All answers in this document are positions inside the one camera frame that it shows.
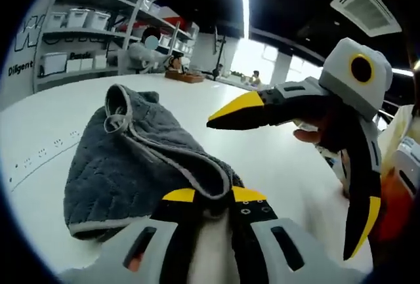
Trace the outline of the person's right hand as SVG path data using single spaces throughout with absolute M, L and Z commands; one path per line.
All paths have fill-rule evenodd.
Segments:
M 360 115 L 354 108 L 345 104 L 333 104 L 322 116 L 303 121 L 316 127 L 316 131 L 305 131 L 299 127 L 293 135 L 302 142 L 317 144 L 330 152 L 338 153 L 363 140 L 359 118 Z

